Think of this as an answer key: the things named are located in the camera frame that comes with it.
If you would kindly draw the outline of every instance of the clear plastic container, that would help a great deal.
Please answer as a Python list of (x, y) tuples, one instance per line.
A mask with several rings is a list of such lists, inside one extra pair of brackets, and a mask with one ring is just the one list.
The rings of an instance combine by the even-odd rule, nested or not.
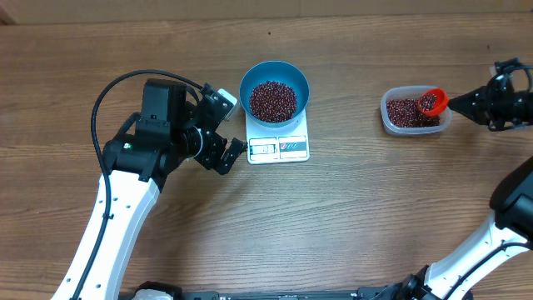
[(436, 88), (434, 86), (409, 86), (409, 87), (394, 87), (383, 95), (381, 99), (381, 118), (383, 119), (383, 127), (385, 131), (391, 135), (404, 137), (415, 136), (420, 134), (438, 133), (450, 126), (451, 110), (447, 107), (439, 117), (441, 117), (441, 125), (432, 127), (398, 127), (392, 124), (389, 119), (389, 113), (386, 111), (386, 103), (394, 99), (409, 99), (421, 97), (425, 92)]

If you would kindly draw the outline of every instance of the wooden table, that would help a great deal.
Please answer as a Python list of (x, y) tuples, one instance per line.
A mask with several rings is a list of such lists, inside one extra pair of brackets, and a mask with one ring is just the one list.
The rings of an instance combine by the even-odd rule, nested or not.
[[(533, 132), (489, 132), (458, 114), (442, 134), (384, 133), (387, 89), (451, 96), (489, 66), (533, 63), (531, 14), (332, 17), (0, 27), (0, 298), (48, 299), (85, 230), (100, 176), (89, 132), (96, 96), (122, 73), (159, 68), (238, 94), (256, 63), (281, 59), (311, 84), (311, 160), (224, 177), (196, 162), (167, 180), (122, 283), (187, 291), (347, 290), (402, 280), (442, 259), (489, 212), (493, 189), (533, 153)], [(147, 77), (104, 100), (109, 140), (141, 105)], [(524, 88), (524, 81), (518, 82)], [(244, 114), (220, 133), (245, 138)], [(475, 287), (531, 299), (533, 255)]]

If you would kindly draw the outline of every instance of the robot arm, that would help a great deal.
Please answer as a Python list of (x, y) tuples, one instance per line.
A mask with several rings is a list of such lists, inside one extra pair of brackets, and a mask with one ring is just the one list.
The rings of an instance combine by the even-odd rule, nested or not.
[[(496, 75), (486, 84), (465, 95), (451, 99), (448, 107), (491, 131), (503, 131), (533, 124), (533, 93), (530, 69), (518, 58), (496, 62)], [(512, 73), (524, 70), (529, 86), (516, 92), (512, 84)]]
[[(117, 83), (139, 74), (158, 74), (200, 89), (202, 100), (181, 82), (148, 79), (141, 112), (126, 120), (104, 147), (96, 138), (96, 112), (105, 94)], [(190, 93), (197, 105), (186, 101)], [(135, 71), (111, 82), (92, 111), (92, 140), (102, 177), (92, 216), (67, 275), (53, 299), (117, 299), (137, 235), (162, 191), (168, 174), (188, 158), (221, 175), (232, 168), (247, 145), (227, 140), (215, 131), (229, 120), (237, 100), (177, 75), (157, 70)], [(135, 133), (128, 129), (135, 123)]]
[(395, 300), (461, 300), (482, 278), (508, 259), (531, 249), (533, 157), (509, 174), (491, 197), (492, 212), (452, 254), (395, 291)]
[[(117, 299), (142, 224), (159, 197), (159, 188), (149, 179), (139, 181), (132, 172), (113, 171), (109, 176), (112, 190), (112, 206), (106, 234), (92, 264), (81, 299)], [(100, 178), (97, 200), (82, 241), (53, 300), (70, 299), (79, 283), (94, 246), (104, 213), (105, 185)]]

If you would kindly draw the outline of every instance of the red measuring cup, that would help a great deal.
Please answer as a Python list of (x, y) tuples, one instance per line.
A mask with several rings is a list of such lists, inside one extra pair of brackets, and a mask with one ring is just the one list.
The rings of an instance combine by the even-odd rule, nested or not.
[[(429, 95), (429, 94), (436, 96), (435, 106), (431, 110), (424, 110), (424, 108), (421, 105), (421, 101), (424, 96)], [(437, 87), (437, 88), (432, 88), (431, 90), (425, 92), (424, 95), (422, 95), (422, 97), (418, 98), (418, 100), (416, 101), (416, 105), (418, 109), (426, 116), (435, 117), (435, 116), (440, 115), (442, 112), (444, 112), (444, 110), (448, 107), (449, 101), (450, 99), (448, 98), (448, 96), (446, 96), (446, 93), (444, 92), (444, 90), (442, 88)]]

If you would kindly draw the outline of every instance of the white scale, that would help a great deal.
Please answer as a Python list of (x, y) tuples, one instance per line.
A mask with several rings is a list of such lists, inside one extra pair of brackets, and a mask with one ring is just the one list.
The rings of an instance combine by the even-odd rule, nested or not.
[(309, 160), (306, 111), (284, 127), (265, 127), (247, 116), (248, 162), (296, 163)]

